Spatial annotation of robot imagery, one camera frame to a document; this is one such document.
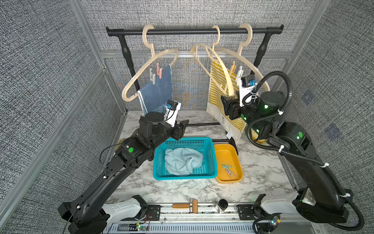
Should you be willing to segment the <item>light blue terry towel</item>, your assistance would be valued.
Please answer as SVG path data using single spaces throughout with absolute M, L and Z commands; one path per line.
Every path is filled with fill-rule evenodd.
M 188 176 L 193 170 L 200 168 L 204 155 L 190 148 L 176 148 L 165 150 L 165 169 L 175 176 Z

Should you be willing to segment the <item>mint green clothespin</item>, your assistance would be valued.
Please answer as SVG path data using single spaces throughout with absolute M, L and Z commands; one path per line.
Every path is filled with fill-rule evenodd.
M 222 164 L 222 167 L 226 170 L 226 171 L 229 171 L 231 172 L 231 167 L 230 165 L 226 165 L 226 164 Z

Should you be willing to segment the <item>pink clothespin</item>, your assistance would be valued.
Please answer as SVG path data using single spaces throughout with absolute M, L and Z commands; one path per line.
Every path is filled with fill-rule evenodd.
M 226 173 L 228 174 L 228 176 L 233 179 L 234 177 L 238 177 L 236 174 L 234 174 L 232 171 L 226 169 Z

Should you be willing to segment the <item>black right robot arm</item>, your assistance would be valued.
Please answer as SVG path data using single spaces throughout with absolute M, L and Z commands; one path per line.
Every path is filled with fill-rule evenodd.
M 244 106 L 239 99 L 226 96 L 221 96 L 221 102 L 226 116 L 246 121 L 247 138 L 253 145 L 277 151 L 300 174 L 306 186 L 298 191 L 291 205 L 302 217 L 344 230 L 357 230 L 364 217 L 353 202 L 352 191 L 343 188 L 329 164 L 320 159 L 305 129 L 282 118 L 292 95 L 291 91 L 286 95 L 269 91 Z

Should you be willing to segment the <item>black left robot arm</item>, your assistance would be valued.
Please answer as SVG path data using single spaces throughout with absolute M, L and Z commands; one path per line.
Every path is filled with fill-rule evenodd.
M 76 200 L 59 206 L 60 216 L 67 221 L 64 228 L 71 234 L 100 234 L 107 225 L 122 219 L 141 220 L 148 206 L 141 196 L 113 205 L 106 204 L 106 201 L 143 162 L 153 160 L 156 148 L 162 143 L 171 137 L 181 139 L 188 123 L 188 120 L 178 123 L 176 112 L 168 121 L 159 112 L 141 116 L 139 128 L 119 145 L 90 187 Z

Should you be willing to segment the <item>white right arm base mount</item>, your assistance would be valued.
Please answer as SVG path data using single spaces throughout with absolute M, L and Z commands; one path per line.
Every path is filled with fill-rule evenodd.
M 278 196 L 260 194 L 252 205 L 252 213 L 256 218 L 275 213 L 301 217 L 292 203 L 297 196 L 298 192 Z

